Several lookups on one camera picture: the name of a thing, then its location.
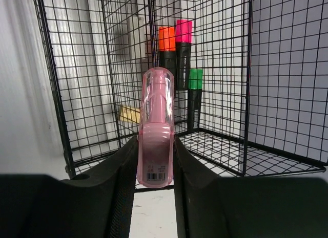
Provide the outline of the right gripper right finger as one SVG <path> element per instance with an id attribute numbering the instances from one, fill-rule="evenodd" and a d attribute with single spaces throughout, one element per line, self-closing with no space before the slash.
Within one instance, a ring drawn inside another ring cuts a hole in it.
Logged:
<path id="1" fill-rule="evenodd" d="M 327 237 L 327 182 L 300 177 L 220 177 L 173 149 L 179 237 Z"/>

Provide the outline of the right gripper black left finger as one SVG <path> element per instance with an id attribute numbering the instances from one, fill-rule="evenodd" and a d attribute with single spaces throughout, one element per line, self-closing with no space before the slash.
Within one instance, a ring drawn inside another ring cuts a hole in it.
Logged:
<path id="1" fill-rule="evenodd" d="M 1 175 L 1 237 L 128 237 L 137 138 L 71 180 Z"/>

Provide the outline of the pink eraser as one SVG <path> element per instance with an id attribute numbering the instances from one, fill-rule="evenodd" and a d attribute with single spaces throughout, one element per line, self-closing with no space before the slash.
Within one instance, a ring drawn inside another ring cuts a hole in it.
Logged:
<path id="1" fill-rule="evenodd" d="M 142 80 L 138 132 L 137 180 L 147 188 L 163 188 L 173 180 L 174 77 L 161 67 Z"/>

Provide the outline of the beige eraser block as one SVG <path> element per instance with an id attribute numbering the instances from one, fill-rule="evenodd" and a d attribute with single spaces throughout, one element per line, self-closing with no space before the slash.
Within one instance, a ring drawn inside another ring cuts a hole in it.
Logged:
<path id="1" fill-rule="evenodd" d="M 122 105 L 119 108 L 120 121 L 130 123 L 140 123 L 140 108 Z"/>

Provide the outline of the green highlighter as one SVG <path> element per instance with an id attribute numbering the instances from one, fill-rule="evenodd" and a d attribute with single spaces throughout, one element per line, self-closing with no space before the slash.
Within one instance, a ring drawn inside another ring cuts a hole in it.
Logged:
<path id="1" fill-rule="evenodd" d="M 199 128 L 203 69 L 190 69 L 188 83 L 188 114 L 187 129 L 193 131 Z"/>

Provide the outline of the pink highlighter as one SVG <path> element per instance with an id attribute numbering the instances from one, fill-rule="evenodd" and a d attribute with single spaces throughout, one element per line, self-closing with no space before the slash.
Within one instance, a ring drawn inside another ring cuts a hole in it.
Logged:
<path id="1" fill-rule="evenodd" d="M 187 90 L 190 74 L 190 59 L 192 48 L 192 21 L 179 19 L 176 22 L 176 56 L 177 71 L 176 89 L 179 91 Z"/>

